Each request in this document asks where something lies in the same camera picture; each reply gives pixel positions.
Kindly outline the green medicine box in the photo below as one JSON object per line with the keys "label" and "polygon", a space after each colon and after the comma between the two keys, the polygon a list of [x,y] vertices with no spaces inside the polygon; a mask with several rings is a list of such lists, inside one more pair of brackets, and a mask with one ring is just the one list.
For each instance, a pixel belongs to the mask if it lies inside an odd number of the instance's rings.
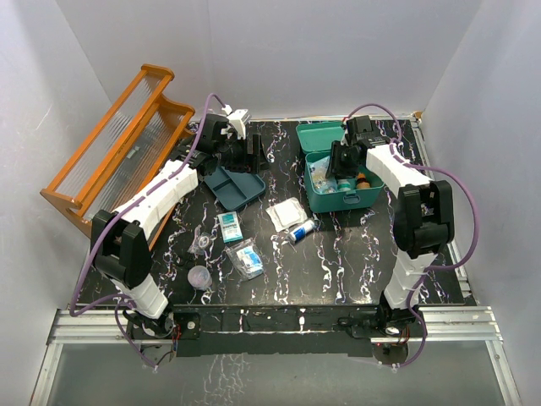
{"label": "green medicine box", "polygon": [[384,187],[383,181],[368,169],[361,166],[359,173],[364,173],[370,182],[370,189],[356,189],[356,177],[347,178],[352,189],[347,192],[320,194],[314,190],[309,163],[329,156],[331,143],[340,141],[344,135],[339,122],[321,122],[299,124],[296,128],[301,149],[305,155],[304,184],[309,201],[309,208],[313,213],[327,213],[331,211],[350,211],[372,206]]}

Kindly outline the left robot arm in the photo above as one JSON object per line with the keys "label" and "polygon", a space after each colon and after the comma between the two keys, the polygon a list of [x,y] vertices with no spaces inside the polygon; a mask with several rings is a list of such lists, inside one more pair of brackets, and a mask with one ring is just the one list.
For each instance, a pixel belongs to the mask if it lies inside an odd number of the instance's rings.
{"label": "left robot arm", "polygon": [[269,167],[260,135],[246,130],[249,120],[245,109],[206,114],[200,137],[182,140],[138,194],[92,219],[93,267],[134,305],[128,320],[151,336],[168,336],[175,318],[150,274],[150,240],[166,214],[218,167],[252,174]]}

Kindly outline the brown medicine bottle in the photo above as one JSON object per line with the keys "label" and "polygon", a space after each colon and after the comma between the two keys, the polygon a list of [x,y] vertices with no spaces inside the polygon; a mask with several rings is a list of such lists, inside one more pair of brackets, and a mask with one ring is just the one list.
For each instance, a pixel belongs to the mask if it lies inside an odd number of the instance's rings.
{"label": "brown medicine bottle", "polygon": [[356,177],[356,189],[370,189],[370,182],[367,180],[364,173],[358,173]]}

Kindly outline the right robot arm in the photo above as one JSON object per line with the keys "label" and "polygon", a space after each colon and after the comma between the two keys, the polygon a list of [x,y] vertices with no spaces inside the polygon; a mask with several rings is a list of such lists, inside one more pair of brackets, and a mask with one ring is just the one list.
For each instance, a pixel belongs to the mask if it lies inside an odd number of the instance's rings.
{"label": "right robot arm", "polygon": [[390,281],[370,327],[394,336],[420,319],[418,294],[436,256],[454,238],[451,185],[411,167],[396,142],[374,129],[368,116],[342,121],[344,136],[331,143],[327,174],[352,177],[364,167],[396,199],[392,233],[398,248]]}

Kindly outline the white green-label bottle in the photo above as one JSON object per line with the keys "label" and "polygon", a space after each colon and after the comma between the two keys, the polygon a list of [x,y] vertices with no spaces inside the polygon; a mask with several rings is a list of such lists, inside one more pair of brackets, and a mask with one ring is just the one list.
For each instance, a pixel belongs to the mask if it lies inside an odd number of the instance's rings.
{"label": "white green-label bottle", "polygon": [[350,181],[347,178],[339,178],[336,181],[336,186],[339,192],[347,192],[352,189]]}

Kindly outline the blue cotton swab bag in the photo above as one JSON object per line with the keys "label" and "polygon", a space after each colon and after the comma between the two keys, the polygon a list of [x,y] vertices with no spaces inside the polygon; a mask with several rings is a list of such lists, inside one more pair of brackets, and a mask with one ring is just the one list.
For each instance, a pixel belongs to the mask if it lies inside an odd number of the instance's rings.
{"label": "blue cotton swab bag", "polygon": [[320,194],[336,192],[336,180],[327,177],[330,157],[325,156],[318,161],[309,163],[309,173],[314,185],[314,190]]}

